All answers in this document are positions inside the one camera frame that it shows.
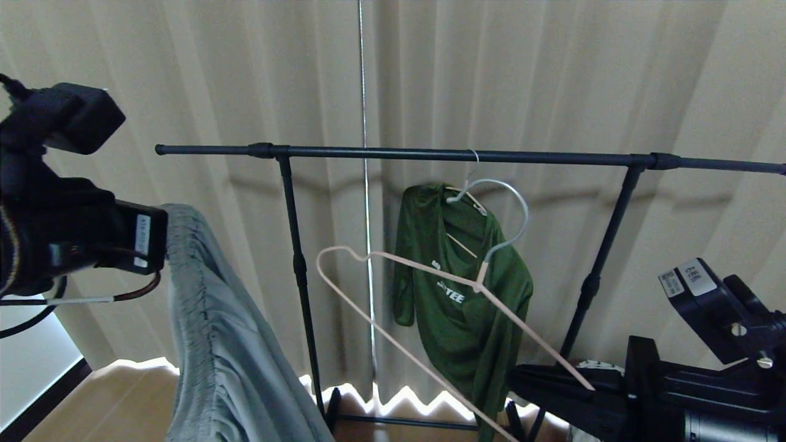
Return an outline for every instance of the silver screw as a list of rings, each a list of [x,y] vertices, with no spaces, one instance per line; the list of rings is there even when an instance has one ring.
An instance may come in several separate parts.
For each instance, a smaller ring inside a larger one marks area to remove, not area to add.
[[[747,333],[747,329],[739,322],[735,322],[732,324],[732,334],[734,336],[745,336],[746,333]]]
[[[772,368],[773,367],[773,360],[768,358],[768,357],[766,357],[766,356],[761,358],[761,359],[759,359],[758,361],[756,361],[756,363],[761,368]]]

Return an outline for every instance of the beige curtain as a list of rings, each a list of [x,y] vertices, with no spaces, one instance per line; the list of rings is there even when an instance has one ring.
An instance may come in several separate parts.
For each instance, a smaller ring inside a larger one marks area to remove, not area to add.
[[[553,152],[671,152],[784,161],[786,3],[363,2],[369,146]],[[299,374],[308,358],[278,166],[241,157],[158,157],[156,143],[362,145],[356,2],[0,3],[0,70],[32,87],[107,87],[128,121],[91,157],[52,152],[62,175],[119,198],[180,201],[207,216]],[[436,387],[376,337],[314,271],[321,248],[365,250],[361,160],[294,159],[323,385],[351,382],[386,400]],[[392,250],[407,186],[460,185],[472,164],[370,160],[373,249]],[[561,344],[624,170],[484,164],[531,206],[516,247],[534,276],[527,321]],[[641,178],[573,352],[621,363],[627,336],[654,337],[664,358],[717,367],[667,302],[657,275],[694,256],[739,274],[770,309],[786,308],[782,177],[648,171]],[[476,196],[506,232],[515,201]],[[364,265],[333,275],[369,308]],[[424,358],[416,328],[395,326],[389,266],[373,266],[377,318]],[[85,271],[69,296],[144,284]],[[95,365],[174,360],[166,288],[126,305],[63,307],[58,317]],[[525,339],[522,360],[550,362]]]

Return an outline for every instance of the hanger hook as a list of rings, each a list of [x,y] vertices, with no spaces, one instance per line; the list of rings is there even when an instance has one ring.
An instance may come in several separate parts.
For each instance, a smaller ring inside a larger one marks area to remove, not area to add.
[[[513,192],[516,195],[516,197],[519,199],[519,202],[521,203],[521,208],[522,208],[522,210],[524,212],[524,221],[523,221],[523,223],[521,223],[521,228],[519,229],[519,233],[517,233],[516,236],[514,236],[511,239],[509,239],[508,241],[502,242],[501,244],[497,244],[494,247],[492,247],[491,249],[489,249],[489,251],[486,253],[486,257],[483,258],[483,262],[487,265],[491,261],[491,256],[494,254],[494,252],[497,252],[499,249],[502,249],[503,247],[505,247],[507,245],[511,245],[513,242],[515,242],[516,240],[521,238],[521,235],[524,234],[524,228],[527,227],[527,222],[530,220],[530,207],[527,205],[527,202],[524,200],[524,197],[521,196],[521,193],[519,193],[519,191],[516,190],[515,187],[509,185],[507,182],[499,181],[497,179],[479,179],[479,180],[476,180],[476,181],[472,182],[471,184],[469,184],[468,186],[465,186],[465,188],[462,189],[461,192],[457,196],[447,198],[447,202],[454,203],[454,202],[460,200],[467,193],[467,191],[470,188],[472,188],[474,186],[477,186],[481,182],[493,182],[494,184],[499,184],[500,186],[506,187],[508,190]]]
[[[465,189],[467,188],[467,186],[469,186],[469,178],[475,172],[477,172],[478,171],[478,167],[480,167],[480,156],[478,155],[478,153],[474,149],[469,149],[469,151],[475,154],[475,167],[472,169],[472,171],[469,172],[469,174],[467,174],[467,179],[464,180],[464,188]]]

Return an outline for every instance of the pink hanger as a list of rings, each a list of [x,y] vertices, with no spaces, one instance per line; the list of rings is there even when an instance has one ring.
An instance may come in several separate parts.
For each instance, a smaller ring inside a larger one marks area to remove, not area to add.
[[[350,249],[346,245],[336,245],[320,251],[319,254],[317,255],[317,272],[319,273],[319,276],[321,276],[322,279],[324,279],[325,282],[327,282],[328,285],[330,285],[330,287],[350,305],[350,307],[355,309],[355,311],[359,313],[360,316],[362,316],[369,324],[371,324],[377,331],[379,331],[382,334],[382,336],[387,338],[393,345],[395,345],[399,350],[401,350],[408,358],[412,359],[412,362],[416,363],[420,368],[422,368],[426,372],[426,374],[434,378],[434,380],[437,381],[445,390],[447,390],[450,394],[455,396],[456,399],[459,400],[459,402],[463,403],[467,408],[472,410],[473,413],[480,416],[481,419],[486,421],[489,425],[491,425],[506,439],[511,440],[512,442],[517,442],[515,437],[511,436],[510,433],[506,432],[494,419],[489,418],[483,412],[481,412],[477,407],[475,407],[475,405],[473,405],[469,400],[467,400],[463,395],[461,395],[461,393],[459,393],[448,381],[442,379],[441,376],[431,371],[426,366],[426,364],[422,363],[412,353],[408,352],[403,345],[401,345],[396,339],[394,339],[393,336],[388,334],[382,327],[377,325],[375,321],[373,321],[360,307],[358,307],[357,304],[352,302],[349,299],[349,297],[346,294],[344,294],[344,292],[342,292],[341,289],[339,289],[338,286],[325,275],[325,272],[322,270],[322,266],[321,266],[322,256],[328,252],[334,252],[336,250],[346,250],[347,252],[350,253],[350,255],[354,260],[361,261],[361,262],[371,259],[371,256],[375,256],[375,255],[382,256],[383,258],[386,258],[388,260],[393,260],[397,263],[401,263],[406,266],[416,268],[418,270],[427,271],[428,273],[435,274],[442,278],[458,282],[459,284],[468,285],[473,290],[475,290],[476,293],[478,292],[482,293],[492,304],[494,304],[494,306],[499,308],[502,311],[502,313],[505,314],[505,316],[510,318],[519,328],[521,328],[524,331],[524,333],[528,334],[532,339],[534,339],[535,342],[537,342],[551,356],[553,356],[554,359],[556,359],[556,361],[560,363],[560,365],[565,367],[565,369],[570,374],[572,374],[573,377],[576,378],[576,380],[579,381],[584,386],[584,388],[590,391],[595,391],[595,388],[592,386],[592,384],[590,384],[567,360],[565,360],[565,358],[560,356],[560,354],[556,350],[551,348],[551,346],[547,344],[540,336],[538,336],[538,334],[534,332],[527,324],[525,324],[524,321],[519,319],[518,316],[516,316],[512,311],[510,311],[510,309],[507,308],[499,299],[497,299],[497,297],[495,297],[494,294],[492,294],[489,291],[489,289],[487,289],[483,285],[482,279],[480,279],[480,282],[471,281],[469,279],[461,278],[459,276],[446,273],[444,271],[439,271],[436,270],[435,268],[431,268],[421,263],[416,263],[412,260],[407,260],[405,258],[402,258],[401,256],[396,256],[386,252],[371,252],[369,255],[360,256],[354,250]]]

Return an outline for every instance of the gray pants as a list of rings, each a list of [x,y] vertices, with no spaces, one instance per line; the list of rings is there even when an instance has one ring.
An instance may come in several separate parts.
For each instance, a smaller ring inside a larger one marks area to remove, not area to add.
[[[163,208],[180,366],[167,440],[333,440],[202,215]]]

